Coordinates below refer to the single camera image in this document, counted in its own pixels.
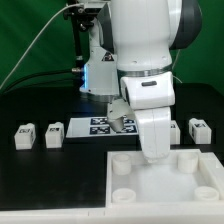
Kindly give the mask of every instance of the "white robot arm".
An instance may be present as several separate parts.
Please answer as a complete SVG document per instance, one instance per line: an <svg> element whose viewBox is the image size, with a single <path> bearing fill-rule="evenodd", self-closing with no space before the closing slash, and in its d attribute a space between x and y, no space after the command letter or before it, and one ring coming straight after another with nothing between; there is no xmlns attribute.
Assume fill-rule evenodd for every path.
<svg viewBox="0 0 224 224"><path fill-rule="evenodd" d="M81 1L80 20L96 6L99 13L80 91L92 99L116 96L108 104L111 128L121 131L124 115L135 119L146 159L166 157L175 103L169 50L186 48L200 32L197 0ZM103 60L107 55L113 60Z"/></svg>
<svg viewBox="0 0 224 224"><path fill-rule="evenodd" d="M118 111L124 105L130 106L137 121L143 154L149 162L169 154L169 106L175 103L169 49L182 42L188 45L199 33L201 14L195 3L184 0L111 1L113 40L124 100L119 100L122 107L117 106L117 100L108 105L108 121L119 131L122 125L117 122ZM181 24L182 17L185 17L185 24ZM183 32L178 29L181 25L189 26L188 20L193 20L194 30L189 30L184 39Z"/></svg>

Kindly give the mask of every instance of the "cable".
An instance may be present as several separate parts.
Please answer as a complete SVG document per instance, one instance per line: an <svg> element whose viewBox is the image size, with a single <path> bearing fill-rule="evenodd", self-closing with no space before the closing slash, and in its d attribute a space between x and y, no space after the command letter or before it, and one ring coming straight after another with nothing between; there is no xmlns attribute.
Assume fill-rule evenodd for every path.
<svg viewBox="0 0 224 224"><path fill-rule="evenodd" d="M180 52L181 52L181 50L178 50L178 51L177 51L177 56L176 56L175 61L173 62L173 65L172 65L172 70L174 70L174 68L175 68L176 65L177 65L177 62L178 62L179 57L180 57Z"/></svg>
<svg viewBox="0 0 224 224"><path fill-rule="evenodd" d="M3 91L2 94L4 94L5 92L10 91L10 89L12 89L14 86L29 80L29 79L33 79L36 77L41 77L41 76L48 76L48 75L58 75L58 74L65 74L65 73L72 73L72 69L64 69L64 70L57 70L57 71L49 71L49 72L39 72L39 73L34 73L25 77L22 77L18 80L16 80L15 82L11 83L9 86L7 86L5 88L5 90Z"/></svg>
<svg viewBox="0 0 224 224"><path fill-rule="evenodd" d="M33 45L36 43L36 41L38 40L38 38L41 36L41 34L45 31L45 29L50 25L50 23L59 15L61 14L63 11L65 11L66 9L70 9L79 5L83 5L83 4L74 4L74 5L69 5L64 7L63 9L59 10L54 16L51 17L51 19L46 23L46 25L41 29L41 31L37 34L37 36L34 38L34 40L32 41L32 43L29 45L29 47L27 48L27 50L24 52L24 54L22 55L22 57L19 59L19 61L16 63L16 65L14 66L14 68L11 70L11 72L6 76L6 78L3 80L2 84L0 85L0 91L2 90L3 86L5 85L5 83L8 81L8 79L12 76L12 74L16 71L16 69L18 68L18 66L21 64L21 62L23 61L23 59L25 58L25 56L28 54L28 52L30 51L30 49L33 47Z"/></svg>
<svg viewBox="0 0 224 224"><path fill-rule="evenodd" d="M175 75L173 75L173 77L178 80L181 84L183 83L179 78L177 78Z"/></svg>
<svg viewBox="0 0 224 224"><path fill-rule="evenodd" d="M69 79L58 79L58 80L54 80L54 81L47 81L47 82L39 82L39 83L33 83L27 86L23 86L23 87L18 87L18 88L14 88L14 89L10 89L6 92L4 92L4 95L8 94L9 92L13 92L17 89L23 89L23 88L29 88L31 86L36 86L36 85L43 85L43 84L49 84L49 83L56 83L56 82L63 82L63 81L74 81L76 80L76 78L69 78Z"/></svg>

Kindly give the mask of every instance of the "small white block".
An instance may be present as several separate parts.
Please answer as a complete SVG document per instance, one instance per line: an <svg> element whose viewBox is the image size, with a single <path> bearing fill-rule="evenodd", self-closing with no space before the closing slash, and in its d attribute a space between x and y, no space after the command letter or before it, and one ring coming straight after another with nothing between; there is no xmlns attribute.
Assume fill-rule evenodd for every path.
<svg viewBox="0 0 224 224"><path fill-rule="evenodd" d="M189 133L195 144L211 144L212 130L204 120L192 118L189 121Z"/></svg>
<svg viewBox="0 0 224 224"><path fill-rule="evenodd" d="M17 150L31 149L36 139L35 125L20 125L14 138Z"/></svg>
<svg viewBox="0 0 224 224"><path fill-rule="evenodd" d="M180 129L176 121L171 121L170 123L170 144L171 145L180 144Z"/></svg>
<svg viewBox="0 0 224 224"><path fill-rule="evenodd" d="M62 123L50 124L45 134L47 148L61 148L64 136L64 125Z"/></svg>

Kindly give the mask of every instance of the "black cable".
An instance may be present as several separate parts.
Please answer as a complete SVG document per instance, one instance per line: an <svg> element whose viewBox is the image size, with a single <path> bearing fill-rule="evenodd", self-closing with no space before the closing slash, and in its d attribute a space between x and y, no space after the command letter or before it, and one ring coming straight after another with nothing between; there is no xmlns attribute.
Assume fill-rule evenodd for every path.
<svg viewBox="0 0 224 224"><path fill-rule="evenodd" d="M67 0L69 5L77 4L77 0ZM74 8L69 9L70 13L73 13L71 16L72 30L73 30L73 39L75 44L75 56L76 56L76 67L83 67L83 54L81 47L81 40L79 36L79 26L78 26L78 18L76 13L74 13Z"/></svg>
<svg viewBox="0 0 224 224"><path fill-rule="evenodd" d="M20 84L21 82L24 82L26 80L32 79L32 78L36 78L36 77L40 77L40 76L48 76L48 75L58 75L58 74L64 74L64 73L72 73L72 69L64 69L64 70L57 70L57 71L49 71L49 72L39 72L39 73L34 73L25 77L22 77L18 80L16 80L15 82L11 83L10 85L8 85L2 94L5 94L6 92L9 92L10 89L12 89L14 86Z"/></svg>
<svg viewBox="0 0 224 224"><path fill-rule="evenodd" d="M29 87L32 87L32 86L37 86L37 85L50 84L50 83L56 83L56 82L62 82L62 81L74 81L74 80L77 80L77 78L58 79L58 80L54 80L54 81L47 81L47 82L33 83L33 84L26 85L26 86L21 86L21 87L17 87L17 88L8 90L8 91L4 92L4 94L6 95L6 94L8 94L9 92L13 92L13 91L15 91L15 90L17 90L17 89L24 89L24 88L29 88Z"/></svg>

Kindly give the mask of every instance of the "white cube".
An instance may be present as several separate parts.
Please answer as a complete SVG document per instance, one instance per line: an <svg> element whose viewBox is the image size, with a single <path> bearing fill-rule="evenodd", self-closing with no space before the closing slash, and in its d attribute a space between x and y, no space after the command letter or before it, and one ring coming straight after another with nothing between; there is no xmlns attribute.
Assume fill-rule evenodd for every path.
<svg viewBox="0 0 224 224"><path fill-rule="evenodd" d="M211 144L212 130L204 120L192 118L189 121L189 133L196 144Z"/></svg>
<svg viewBox="0 0 224 224"><path fill-rule="evenodd" d="M171 121L170 124L170 144L171 145L180 144L180 129L176 121Z"/></svg>
<svg viewBox="0 0 224 224"><path fill-rule="evenodd" d="M17 150L31 149L36 139L35 125L20 125L14 138Z"/></svg>
<svg viewBox="0 0 224 224"><path fill-rule="evenodd" d="M64 125L60 122L50 124L45 139L47 148L61 148L64 140Z"/></svg>

